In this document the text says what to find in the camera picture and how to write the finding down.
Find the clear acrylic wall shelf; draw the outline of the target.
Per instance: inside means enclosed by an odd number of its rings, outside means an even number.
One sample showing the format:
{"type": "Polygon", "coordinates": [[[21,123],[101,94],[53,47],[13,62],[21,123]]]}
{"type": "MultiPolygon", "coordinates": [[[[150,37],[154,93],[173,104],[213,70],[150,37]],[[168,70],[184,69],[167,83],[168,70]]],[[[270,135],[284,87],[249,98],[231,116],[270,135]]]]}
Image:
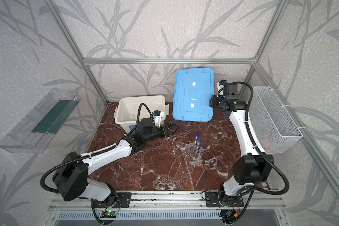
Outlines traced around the clear acrylic wall shelf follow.
{"type": "Polygon", "coordinates": [[[1,141],[10,153],[42,153],[80,102],[77,91],[53,88],[1,141]]]}

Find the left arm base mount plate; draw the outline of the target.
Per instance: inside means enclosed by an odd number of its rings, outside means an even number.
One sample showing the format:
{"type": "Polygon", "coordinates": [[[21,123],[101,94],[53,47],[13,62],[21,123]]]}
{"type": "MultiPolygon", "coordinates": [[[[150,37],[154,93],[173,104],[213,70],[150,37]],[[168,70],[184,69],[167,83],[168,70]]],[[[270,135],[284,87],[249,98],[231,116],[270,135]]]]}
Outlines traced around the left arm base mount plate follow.
{"type": "Polygon", "coordinates": [[[91,207],[96,208],[129,208],[131,202],[131,193],[118,192],[110,194],[104,201],[94,200],[91,207]]]}

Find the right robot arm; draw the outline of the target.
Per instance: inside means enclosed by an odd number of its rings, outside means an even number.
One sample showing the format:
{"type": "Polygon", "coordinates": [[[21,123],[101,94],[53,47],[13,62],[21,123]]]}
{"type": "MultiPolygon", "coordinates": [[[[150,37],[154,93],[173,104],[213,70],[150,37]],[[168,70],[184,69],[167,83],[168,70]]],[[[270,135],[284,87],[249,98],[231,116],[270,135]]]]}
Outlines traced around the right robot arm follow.
{"type": "Polygon", "coordinates": [[[290,189],[285,174],[275,166],[274,158],[261,146],[250,121],[250,105],[254,95],[245,82],[220,80],[218,92],[211,97],[210,106],[221,109],[232,123],[241,150],[241,158],[233,165],[233,176],[222,186],[222,196],[243,195],[246,191],[259,191],[268,195],[284,195],[290,189]],[[281,190],[265,190],[257,184],[267,180],[274,170],[283,180],[281,190]]]}

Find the pink item in basket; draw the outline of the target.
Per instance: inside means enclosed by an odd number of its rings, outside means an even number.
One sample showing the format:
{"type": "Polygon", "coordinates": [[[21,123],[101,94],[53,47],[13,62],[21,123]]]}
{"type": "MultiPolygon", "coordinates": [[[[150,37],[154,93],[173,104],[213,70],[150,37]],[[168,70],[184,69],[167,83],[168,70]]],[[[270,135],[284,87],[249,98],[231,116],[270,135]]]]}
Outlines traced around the pink item in basket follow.
{"type": "Polygon", "coordinates": [[[267,152],[274,149],[273,143],[267,138],[261,141],[261,145],[267,152]]]}

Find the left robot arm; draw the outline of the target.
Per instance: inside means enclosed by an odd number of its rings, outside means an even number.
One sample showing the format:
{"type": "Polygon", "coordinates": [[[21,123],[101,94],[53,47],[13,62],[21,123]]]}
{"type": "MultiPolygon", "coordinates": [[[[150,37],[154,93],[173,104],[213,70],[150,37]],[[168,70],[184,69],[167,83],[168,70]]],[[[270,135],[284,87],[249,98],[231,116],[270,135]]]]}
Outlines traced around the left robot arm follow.
{"type": "Polygon", "coordinates": [[[150,141],[173,136],[179,129],[177,124],[161,124],[164,112],[148,113],[148,118],[137,118],[134,128],[116,143],[90,153],[69,153],[61,164],[42,175],[41,188],[61,194],[67,202],[81,198],[113,205],[119,199],[117,192],[110,184],[92,180],[89,175],[116,160],[136,154],[150,141]]]}

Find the green circuit board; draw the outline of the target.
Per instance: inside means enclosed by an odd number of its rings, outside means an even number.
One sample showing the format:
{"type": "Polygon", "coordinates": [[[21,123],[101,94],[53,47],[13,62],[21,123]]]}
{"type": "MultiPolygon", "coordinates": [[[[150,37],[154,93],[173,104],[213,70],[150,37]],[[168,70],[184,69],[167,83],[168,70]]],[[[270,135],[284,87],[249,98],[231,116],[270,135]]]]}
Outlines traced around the green circuit board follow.
{"type": "Polygon", "coordinates": [[[118,215],[118,211],[102,211],[100,217],[101,218],[116,218],[118,215]]]}

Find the clear acrylic test tube rack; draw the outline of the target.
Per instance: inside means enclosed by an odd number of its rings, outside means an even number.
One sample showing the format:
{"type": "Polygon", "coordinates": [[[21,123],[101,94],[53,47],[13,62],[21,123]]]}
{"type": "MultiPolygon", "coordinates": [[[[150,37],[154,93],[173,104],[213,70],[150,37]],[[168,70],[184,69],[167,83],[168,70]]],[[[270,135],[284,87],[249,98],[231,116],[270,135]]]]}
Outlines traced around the clear acrylic test tube rack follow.
{"type": "Polygon", "coordinates": [[[203,161],[202,157],[198,158],[197,153],[194,151],[194,143],[185,145],[185,155],[192,166],[201,164],[203,161]]]}

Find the aluminium front rail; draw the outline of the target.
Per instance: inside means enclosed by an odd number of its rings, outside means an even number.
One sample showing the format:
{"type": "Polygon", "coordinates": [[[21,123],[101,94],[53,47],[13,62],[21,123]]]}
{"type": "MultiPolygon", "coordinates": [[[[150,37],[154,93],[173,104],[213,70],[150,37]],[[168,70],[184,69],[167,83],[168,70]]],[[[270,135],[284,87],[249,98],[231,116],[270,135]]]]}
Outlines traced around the aluminium front rail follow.
{"type": "MultiPolygon", "coordinates": [[[[149,191],[128,191],[131,193],[131,202],[129,208],[120,208],[125,211],[144,211],[144,210],[205,210],[218,209],[224,210],[230,207],[206,207],[206,202],[202,198],[202,191],[197,190],[149,190],[149,191]]],[[[242,198],[246,204],[250,194],[244,195],[242,198]]],[[[254,192],[248,209],[286,209],[284,201],[279,196],[267,195],[260,192],[254,192]]],[[[60,195],[55,195],[48,211],[72,210],[84,211],[91,210],[90,199],[74,199],[65,202],[60,195]]]]}

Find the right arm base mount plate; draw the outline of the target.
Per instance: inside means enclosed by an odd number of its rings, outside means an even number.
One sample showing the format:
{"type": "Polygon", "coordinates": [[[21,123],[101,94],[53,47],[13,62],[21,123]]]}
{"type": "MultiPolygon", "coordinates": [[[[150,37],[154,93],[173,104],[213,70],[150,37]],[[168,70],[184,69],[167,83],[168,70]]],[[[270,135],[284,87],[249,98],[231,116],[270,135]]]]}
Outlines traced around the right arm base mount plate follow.
{"type": "Polygon", "coordinates": [[[244,200],[240,195],[228,196],[219,191],[203,191],[201,196],[206,202],[206,207],[244,207],[244,200]]]}

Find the white plastic storage bin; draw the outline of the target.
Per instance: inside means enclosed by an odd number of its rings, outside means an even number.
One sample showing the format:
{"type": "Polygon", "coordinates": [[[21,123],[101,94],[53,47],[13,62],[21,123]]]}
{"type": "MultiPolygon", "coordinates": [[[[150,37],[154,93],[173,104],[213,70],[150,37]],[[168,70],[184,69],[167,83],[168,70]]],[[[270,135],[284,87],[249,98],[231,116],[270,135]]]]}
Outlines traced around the white plastic storage bin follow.
{"type": "Polygon", "coordinates": [[[142,96],[123,98],[119,102],[119,106],[115,109],[115,123],[120,125],[126,133],[129,133],[136,124],[137,112],[139,105],[145,103],[151,112],[156,110],[161,111],[161,123],[164,125],[166,116],[169,114],[169,104],[165,103],[165,97],[157,96],[142,96]]]}

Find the blue plastic bin lid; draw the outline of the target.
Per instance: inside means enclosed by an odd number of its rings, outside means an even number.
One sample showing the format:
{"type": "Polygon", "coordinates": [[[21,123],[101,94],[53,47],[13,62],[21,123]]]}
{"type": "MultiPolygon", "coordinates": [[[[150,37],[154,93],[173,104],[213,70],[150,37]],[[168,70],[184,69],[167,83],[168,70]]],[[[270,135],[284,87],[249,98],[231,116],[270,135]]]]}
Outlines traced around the blue plastic bin lid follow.
{"type": "Polygon", "coordinates": [[[172,116],[177,121],[208,122],[213,118],[210,107],[214,95],[212,68],[181,69],[176,74],[172,116]]]}

